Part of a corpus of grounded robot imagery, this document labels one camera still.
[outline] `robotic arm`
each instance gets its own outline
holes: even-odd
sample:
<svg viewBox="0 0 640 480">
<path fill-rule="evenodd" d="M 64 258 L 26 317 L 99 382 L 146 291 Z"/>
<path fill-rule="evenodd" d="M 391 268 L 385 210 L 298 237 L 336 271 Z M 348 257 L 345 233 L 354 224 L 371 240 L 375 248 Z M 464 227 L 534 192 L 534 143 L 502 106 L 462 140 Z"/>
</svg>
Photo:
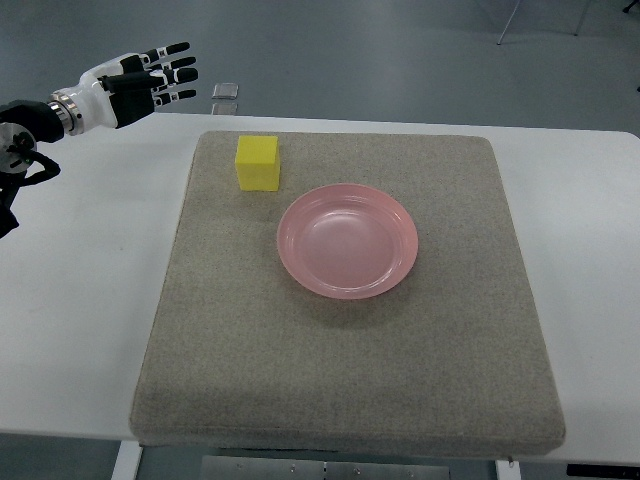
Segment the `robotic arm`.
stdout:
<svg viewBox="0 0 640 480">
<path fill-rule="evenodd" d="M 55 91 L 48 103 L 17 100 L 0 106 L 0 238 L 18 226 L 11 204 L 21 187 L 60 173 L 58 165 L 38 153 L 37 142 L 53 143 L 102 125 L 122 128 L 153 113 L 156 107 L 195 96 L 195 90 L 172 87 L 198 78 L 194 57 L 167 61 L 188 43 L 114 58 L 80 77 L 75 87 Z M 34 163 L 44 169 L 26 177 Z"/>
</svg>

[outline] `yellow block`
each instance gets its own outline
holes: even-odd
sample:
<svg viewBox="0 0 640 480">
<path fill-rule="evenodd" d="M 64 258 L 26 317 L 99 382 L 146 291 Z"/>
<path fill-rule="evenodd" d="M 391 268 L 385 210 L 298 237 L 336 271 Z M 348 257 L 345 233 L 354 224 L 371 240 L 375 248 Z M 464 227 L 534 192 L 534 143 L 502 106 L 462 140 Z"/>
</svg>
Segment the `yellow block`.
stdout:
<svg viewBox="0 0 640 480">
<path fill-rule="evenodd" d="M 280 186 L 278 137 L 240 135 L 236 172 L 241 190 L 277 191 Z"/>
</svg>

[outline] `pink plate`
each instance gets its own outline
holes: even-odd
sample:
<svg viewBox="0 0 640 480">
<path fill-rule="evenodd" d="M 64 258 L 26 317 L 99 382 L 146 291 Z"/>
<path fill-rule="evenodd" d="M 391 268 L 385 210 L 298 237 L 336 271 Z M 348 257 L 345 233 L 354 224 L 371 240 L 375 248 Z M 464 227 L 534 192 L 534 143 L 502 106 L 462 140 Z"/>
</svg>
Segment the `pink plate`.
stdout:
<svg viewBox="0 0 640 480">
<path fill-rule="evenodd" d="M 402 205 L 375 188 L 316 188 L 287 209 L 278 253 L 301 285 L 325 297 L 368 298 L 396 286 L 418 254 L 418 232 Z"/>
</svg>

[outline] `gray felt mat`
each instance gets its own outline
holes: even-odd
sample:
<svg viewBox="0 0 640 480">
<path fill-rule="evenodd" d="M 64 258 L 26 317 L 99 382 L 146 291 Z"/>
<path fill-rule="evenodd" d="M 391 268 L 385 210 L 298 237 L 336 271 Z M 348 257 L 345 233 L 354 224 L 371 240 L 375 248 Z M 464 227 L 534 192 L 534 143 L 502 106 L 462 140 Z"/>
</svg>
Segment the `gray felt mat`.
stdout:
<svg viewBox="0 0 640 480">
<path fill-rule="evenodd" d="M 198 144 L 131 414 L 144 445 L 378 454 L 542 454 L 564 422 L 486 139 L 276 133 L 280 191 L 241 192 L 238 136 Z M 420 238 L 389 292 L 339 301 L 282 266 L 303 193 L 386 191 Z"/>
</svg>

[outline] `concrete floor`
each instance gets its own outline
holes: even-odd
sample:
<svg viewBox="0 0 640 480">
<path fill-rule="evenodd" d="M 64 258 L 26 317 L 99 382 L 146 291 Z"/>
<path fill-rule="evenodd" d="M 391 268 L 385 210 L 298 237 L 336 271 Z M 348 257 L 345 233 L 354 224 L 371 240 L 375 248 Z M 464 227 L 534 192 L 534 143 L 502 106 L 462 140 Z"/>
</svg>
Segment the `concrete floor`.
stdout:
<svg viewBox="0 0 640 480">
<path fill-rule="evenodd" d="M 640 7 L 594 0 L 574 36 L 584 1 L 523 2 L 501 46 L 514 0 L 6 1 L 0 104 L 44 101 L 105 60 L 186 40 L 198 96 L 165 111 L 208 114 L 214 84 L 233 82 L 238 115 L 640 136 Z M 149 449 L 138 478 L 196 479 L 209 453 Z M 116 454 L 115 442 L 0 435 L 0 478 L 108 479 Z M 454 480 L 495 478 L 491 462 L 451 465 Z M 564 468 L 523 465 L 523 478 Z"/>
</svg>

